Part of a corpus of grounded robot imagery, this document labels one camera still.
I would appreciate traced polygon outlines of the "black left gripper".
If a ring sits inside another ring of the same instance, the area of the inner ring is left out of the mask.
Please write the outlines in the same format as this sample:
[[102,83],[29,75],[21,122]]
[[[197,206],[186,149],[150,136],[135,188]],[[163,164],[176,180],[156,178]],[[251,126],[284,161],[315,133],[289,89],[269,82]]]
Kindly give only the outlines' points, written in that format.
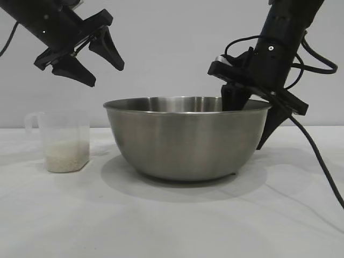
[[34,64],[44,70],[52,65],[52,73],[94,87],[96,78],[77,58],[76,46],[89,43],[89,50],[104,58],[118,71],[125,62],[111,38],[109,26],[112,15],[103,9],[83,20],[73,7],[80,1],[24,1],[23,25],[48,49],[40,54]]

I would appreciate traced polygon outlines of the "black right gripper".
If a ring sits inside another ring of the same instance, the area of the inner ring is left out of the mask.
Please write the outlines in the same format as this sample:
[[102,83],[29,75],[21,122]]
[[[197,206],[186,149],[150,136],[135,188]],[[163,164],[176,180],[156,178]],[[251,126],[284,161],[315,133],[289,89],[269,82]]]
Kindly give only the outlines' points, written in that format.
[[307,113],[308,104],[285,87],[294,60],[300,58],[297,51],[304,35],[305,29],[262,32],[253,36],[257,41],[255,47],[236,57],[225,52],[210,64],[208,75],[225,82],[221,87],[223,111],[242,110],[252,95],[272,104],[257,150],[292,113]]

